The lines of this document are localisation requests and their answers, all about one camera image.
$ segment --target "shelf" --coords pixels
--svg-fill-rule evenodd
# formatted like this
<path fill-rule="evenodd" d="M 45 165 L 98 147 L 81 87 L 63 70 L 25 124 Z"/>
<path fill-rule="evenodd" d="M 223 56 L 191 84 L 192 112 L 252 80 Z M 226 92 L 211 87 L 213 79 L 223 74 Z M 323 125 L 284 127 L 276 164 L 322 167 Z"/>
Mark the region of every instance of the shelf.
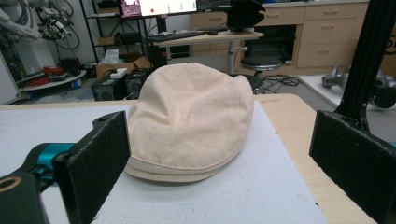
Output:
<path fill-rule="evenodd" d="M 68 82 L 77 80 L 77 79 L 85 76 L 86 73 L 87 73 L 87 71 L 81 70 L 81 73 L 78 76 L 69 77 L 65 81 L 49 82 L 49 83 L 41 85 L 41 86 L 32 86 L 32 87 L 18 88 L 18 90 L 19 91 L 37 91 L 37 90 L 42 90 L 42 89 L 46 89 L 46 88 L 50 88 L 50 87 L 55 87 L 55 86 L 63 85 L 64 83 L 68 83 Z"/>

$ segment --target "floor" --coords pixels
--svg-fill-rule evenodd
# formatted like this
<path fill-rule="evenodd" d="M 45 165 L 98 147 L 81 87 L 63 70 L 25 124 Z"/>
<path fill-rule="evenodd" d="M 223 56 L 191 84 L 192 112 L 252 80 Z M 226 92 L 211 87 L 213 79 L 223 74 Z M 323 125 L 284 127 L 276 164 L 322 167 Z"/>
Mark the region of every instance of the floor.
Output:
<path fill-rule="evenodd" d="M 57 88 L 49 88 L 42 91 L 34 91 L 33 97 L 28 100 L 17 101 L 14 104 L 51 104 L 70 102 L 94 101 L 91 84 L 94 78 L 83 78 L 79 89 L 72 89 L 64 84 Z M 265 94 L 291 93 L 300 96 L 314 110 L 334 111 L 335 107 L 311 91 L 297 77 L 268 77 L 264 81 Z M 367 111 L 370 131 L 377 137 L 388 142 L 396 142 L 396 110 Z"/>

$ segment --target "teal component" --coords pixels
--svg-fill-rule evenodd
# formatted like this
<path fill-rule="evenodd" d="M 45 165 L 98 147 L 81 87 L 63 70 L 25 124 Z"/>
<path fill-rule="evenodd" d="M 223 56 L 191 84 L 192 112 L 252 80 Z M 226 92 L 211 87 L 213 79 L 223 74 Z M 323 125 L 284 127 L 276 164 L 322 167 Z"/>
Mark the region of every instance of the teal component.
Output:
<path fill-rule="evenodd" d="M 73 145 L 74 143 L 52 143 L 48 145 L 38 156 L 37 165 L 45 165 L 53 172 L 51 160 L 59 153 L 69 150 Z"/>

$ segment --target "cabinet drawer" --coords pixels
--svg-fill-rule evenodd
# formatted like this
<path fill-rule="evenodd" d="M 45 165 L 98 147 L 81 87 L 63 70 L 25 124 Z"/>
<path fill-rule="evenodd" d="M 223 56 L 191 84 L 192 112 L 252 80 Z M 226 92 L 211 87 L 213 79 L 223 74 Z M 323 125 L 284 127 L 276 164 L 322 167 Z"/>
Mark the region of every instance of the cabinet drawer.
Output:
<path fill-rule="evenodd" d="M 349 44 L 302 45 L 299 49 L 297 67 L 323 67 L 349 65 L 355 47 Z"/>
<path fill-rule="evenodd" d="M 301 44 L 347 43 L 354 29 L 355 19 L 306 21 Z"/>
<path fill-rule="evenodd" d="M 302 24 L 305 7 L 270 7 L 266 8 L 265 19 L 256 26 Z"/>
<path fill-rule="evenodd" d="M 335 4 L 306 7 L 306 20 L 329 20 L 356 18 L 359 16 L 361 4 Z"/>
<path fill-rule="evenodd" d="M 191 27 L 195 26 L 220 26 L 227 22 L 225 12 L 202 12 L 191 15 Z"/>

